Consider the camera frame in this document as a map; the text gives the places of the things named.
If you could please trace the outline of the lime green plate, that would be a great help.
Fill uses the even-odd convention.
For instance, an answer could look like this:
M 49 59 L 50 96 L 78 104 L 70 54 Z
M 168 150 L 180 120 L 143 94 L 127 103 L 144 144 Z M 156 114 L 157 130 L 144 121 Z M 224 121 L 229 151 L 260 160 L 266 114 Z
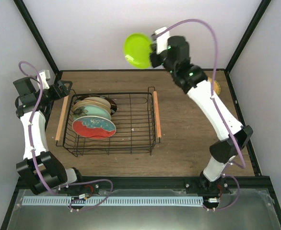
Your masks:
M 151 66 L 150 53 L 152 41 L 141 33 L 134 33 L 127 37 L 124 43 L 126 61 L 137 69 L 147 69 Z

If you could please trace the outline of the light teal flower plate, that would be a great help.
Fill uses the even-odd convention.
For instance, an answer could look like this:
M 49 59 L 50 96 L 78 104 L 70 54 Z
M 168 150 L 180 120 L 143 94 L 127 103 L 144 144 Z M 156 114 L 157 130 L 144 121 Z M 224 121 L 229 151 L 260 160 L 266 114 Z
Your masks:
M 106 109 L 92 104 L 80 106 L 73 111 L 72 117 L 74 120 L 83 116 L 98 116 L 111 119 L 111 114 Z

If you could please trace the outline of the red and teal plate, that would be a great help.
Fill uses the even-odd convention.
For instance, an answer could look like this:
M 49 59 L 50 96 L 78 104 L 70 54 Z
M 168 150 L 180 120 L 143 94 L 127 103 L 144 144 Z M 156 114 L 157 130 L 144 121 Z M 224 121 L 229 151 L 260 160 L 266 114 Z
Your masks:
M 72 123 L 73 131 L 81 137 L 104 139 L 116 133 L 116 126 L 109 119 L 98 116 L 83 116 Z

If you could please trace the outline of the yellow woven pattern plate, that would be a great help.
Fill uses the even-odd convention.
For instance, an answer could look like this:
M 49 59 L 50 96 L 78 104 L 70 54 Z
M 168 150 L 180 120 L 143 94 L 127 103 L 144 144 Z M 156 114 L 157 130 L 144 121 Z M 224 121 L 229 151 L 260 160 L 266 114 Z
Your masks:
M 221 92 L 221 87 L 217 80 L 215 80 L 213 83 L 213 90 L 217 95 L 219 95 Z

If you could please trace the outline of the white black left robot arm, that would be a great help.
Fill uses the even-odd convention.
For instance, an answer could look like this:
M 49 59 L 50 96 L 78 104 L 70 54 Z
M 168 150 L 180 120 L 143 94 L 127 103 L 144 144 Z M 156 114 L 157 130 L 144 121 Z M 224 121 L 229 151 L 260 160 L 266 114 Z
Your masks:
M 48 85 L 46 80 L 38 83 L 42 90 L 36 90 L 31 77 L 13 82 L 19 96 L 15 100 L 16 115 L 20 119 L 25 140 L 23 160 L 16 164 L 16 170 L 29 189 L 41 194 L 48 189 L 68 185 L 73 193 L 81 193 L 85 181 L 76 168 L 66 169 L 47 147 L 45 133 L 46 116 L 51 104 L 69 95 L 71 81 L 57 81 Z

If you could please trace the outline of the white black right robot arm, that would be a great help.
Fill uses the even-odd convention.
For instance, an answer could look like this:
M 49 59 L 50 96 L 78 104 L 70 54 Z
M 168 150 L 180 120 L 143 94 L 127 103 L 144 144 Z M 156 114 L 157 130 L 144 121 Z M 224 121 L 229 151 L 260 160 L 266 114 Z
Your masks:
M 171 74 L 174 83 L 196 103 L 216 132 L 219 140 L 210 146 L 211 158 L 200 181 L 202 191 L 211 193 L 226 166 L 247 145 L 253 130 L 230 113 L 211 90 L 204 70 L 190 62 L 189 43 L 183 36 L 155 36 L 150 61 L 154 68 L 163 66 Z

